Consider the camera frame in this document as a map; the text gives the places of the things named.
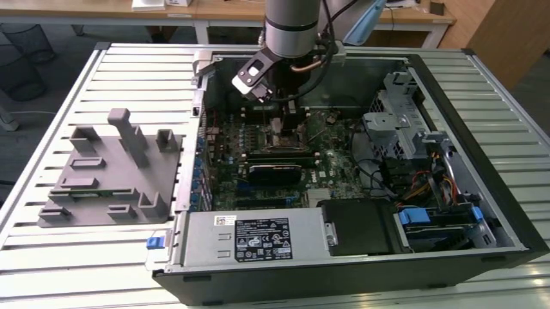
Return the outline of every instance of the motherboard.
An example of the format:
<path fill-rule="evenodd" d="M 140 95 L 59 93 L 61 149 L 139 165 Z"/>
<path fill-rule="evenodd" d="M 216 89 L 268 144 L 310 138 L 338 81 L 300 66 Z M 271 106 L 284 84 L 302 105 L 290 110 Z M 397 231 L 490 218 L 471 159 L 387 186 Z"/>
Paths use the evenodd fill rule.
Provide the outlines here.
<path fill-rule="evenodd" d="M 235 114 L 212 117 L 214 210 L 316 207 L 330 198 L 365 197 L 348 152 L 357 119 L 342 118 L 335 109 L 311 111 L 298 129 L 276 137 L 274 147 L 274 124 L 262 119 L 250 124 Z"/>

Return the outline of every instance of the black mesh trash bin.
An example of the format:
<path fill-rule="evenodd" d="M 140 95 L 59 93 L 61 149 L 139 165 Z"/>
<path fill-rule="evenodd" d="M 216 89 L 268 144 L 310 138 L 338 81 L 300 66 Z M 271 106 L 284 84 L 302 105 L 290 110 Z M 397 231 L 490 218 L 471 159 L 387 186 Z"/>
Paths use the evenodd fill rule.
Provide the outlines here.
<path fill-rule="evenodd" d="M 15 101 L 31 100 L 45 91 L 44 81 L 20 46 L 0 45 L 0 89 Z"/>
<path fill-rule="evenodd" d="M 0 24 L 0 32 L 13 45 L 23 47 L 33 63 L 44 63 L 55 58 L 52 45 L 39 24 Z"/>

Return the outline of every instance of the sticker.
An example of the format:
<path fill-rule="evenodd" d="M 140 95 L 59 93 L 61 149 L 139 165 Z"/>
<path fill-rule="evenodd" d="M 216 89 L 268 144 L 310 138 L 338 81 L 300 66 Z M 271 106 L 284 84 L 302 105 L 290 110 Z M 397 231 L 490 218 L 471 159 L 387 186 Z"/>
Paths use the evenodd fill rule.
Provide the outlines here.
<path fill-rule="evenodd" d="M 215 216 L 214 225 L 235 225 L 236 216 Z"/>
<path fill-rule="evenodd" d="M 168 17 L 191 18 L 191 14 L 168 14 Z"/>
<path fill-rule="evenodd" d="M 239 263 L 292 259 L 288 218 L 235 221 L 235 259 Z"/>

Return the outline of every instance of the wooden desk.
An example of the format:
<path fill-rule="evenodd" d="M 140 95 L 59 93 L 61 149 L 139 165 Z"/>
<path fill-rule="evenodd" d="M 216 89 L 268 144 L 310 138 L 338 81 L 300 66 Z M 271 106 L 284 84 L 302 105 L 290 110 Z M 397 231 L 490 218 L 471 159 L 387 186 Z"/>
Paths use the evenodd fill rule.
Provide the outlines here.
<path fill-rule="evenodd" d="M 191 6 L 132 12 L 131 0 L 0 0 L 0 23 L 194 26 L 199 44 L 208 44 L 210 26 L 263 27 L 264 4 L 243 0 L 194 0 Z M 425 48 L 437 48 L 455 22 L 413 9 L 382 13 L 377 30 L 423 31 Z"/>
<path fill-rule="evenodd" d="M 262 27 L 264 20 L 264 4 L 244 0 L 199 0 L 195 18 L 196 26 L 204 33 L 210 26 L 248 26 Z M 455 18 L 423 13 L 411 8 L 385 11 L 381 15 L 377 30 L 429 32 L 423 48 L 437 48 L 447 27 L 455 23 Z"/>

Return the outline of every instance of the red wire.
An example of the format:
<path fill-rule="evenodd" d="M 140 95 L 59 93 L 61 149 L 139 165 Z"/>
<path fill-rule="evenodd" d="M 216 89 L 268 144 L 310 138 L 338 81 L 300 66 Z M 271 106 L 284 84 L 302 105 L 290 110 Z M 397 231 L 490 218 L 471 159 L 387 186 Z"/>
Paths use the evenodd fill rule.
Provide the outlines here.
<path fill-rule="evenodd" d="M 422 175 L 422 174 L 426 174 L 426 173 L 429 173 L 430 171 L 419 171 L 415 175 L 414 175 L 414 177 L 413 177 L 413 184 L 411 184 L 411 190 L 413 190 L 413 188 L 414 188 L 414 183 L 417 182 L 417 177 L 419 176 L 419 175 Z"/>

